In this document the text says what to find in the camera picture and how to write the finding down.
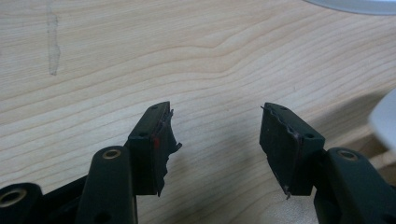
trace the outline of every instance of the table surface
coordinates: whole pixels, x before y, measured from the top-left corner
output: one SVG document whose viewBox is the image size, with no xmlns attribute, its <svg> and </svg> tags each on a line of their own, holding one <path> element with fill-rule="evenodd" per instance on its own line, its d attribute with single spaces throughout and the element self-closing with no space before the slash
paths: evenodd
<svg viewBox="0 0 396 224">
<path fill-rule="evenodd" d="M 286 200 L 259 145 L 265 102 L 369 158 L 367 117 L 396 87 L 396 17 L 304 1 L 2 1 L 0 188 L 88 173 L 144 111 L 175 109 L 183 148 L 140 223 L 317 223 Z M 396 165 L 379 169 L 395 183 Z"/>
</svg>

